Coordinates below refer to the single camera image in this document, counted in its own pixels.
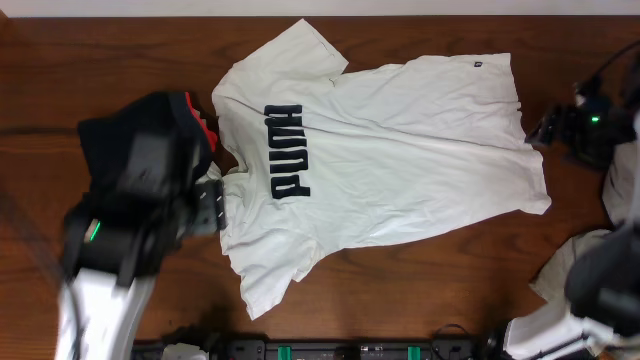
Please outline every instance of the wooden table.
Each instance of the wooden table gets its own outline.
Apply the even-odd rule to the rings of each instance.
[[[190,90],[208,114],[231,65],[294,18],[20,19],[0,27],[0,186],[54,254],[62,217],[88,189],[74,125],[154,90]],[[531,130],[570,101],[611,53],[640,37],[628,17],[310,18],[349,61],[348,71],[420,55],[512,53]],[[615,85],[622,66],[608,73]],[[178,326],[271,338],[422,338],[445,323],[480,333],[542,304],[528,281],[569,236],[606,227],[602,175],[543,150],[553,205],[545,215],[504,214],[425,241],[341,251],[322,260],[279,306],[254,322],[217,237],[187,241],[166,259],[138,331]],[[0,219],[0,358],[52,357],[57,289],[14,220]]]

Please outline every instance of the wood grain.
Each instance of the wood grain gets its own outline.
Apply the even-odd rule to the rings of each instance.
[[[75,124],[155,90],[189,90],[208,114],[234,62],[294,18],[12,19],[0,32],[0,189],[59,254],[64,213],[88,188]],[[530,130],[572,84],[640,37],[632,17],[311,18],[348,71],[420,55],[510,52]],[[615,90],[623,67],[609,73]],[[445,323],[480,333],[542,301],[527,283],[569,236],[608,226],[602,176],[543,150],[552,207],[513,212],[426,241],[341,251],[254,322],[217,237],[190,239],[164,263],[138,337],[200,322],[271,338],[421,338]],[[0,219],[0,358],[51,358],[57,291]]]

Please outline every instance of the shirt sleeve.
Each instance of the shirt sleeve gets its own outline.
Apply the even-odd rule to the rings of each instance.
[[[235,70],[289,78],[334,78],[348,61],[304,19],[234,65]]]

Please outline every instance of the green light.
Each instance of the green light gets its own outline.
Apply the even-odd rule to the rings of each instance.
[[[96,234],[98,233],[98,229],[100,229],[100,221],[98,221],[98,224],[96,225],[96,228],[93,229],[93,234],[91,234],[91,237],[89,238],[89,241],[93,241],[93,238],[96,237]]]

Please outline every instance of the green strip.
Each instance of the green strip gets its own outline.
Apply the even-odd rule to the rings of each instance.
[[[91,234],[91,237],[89,238],[89,241],[93,241],[93,238],[96,237],[96,234],[98,233],[98,229],[100,229],[100,221],[98,221],[98,224],[96,225],[96,228],[93,229],[93,234]]]
[[[278,347],[278,360],[291,360],[291,347],[279,346]]]
[[[409,346],[407,351],[407,360],[420,360],[420,347]]]

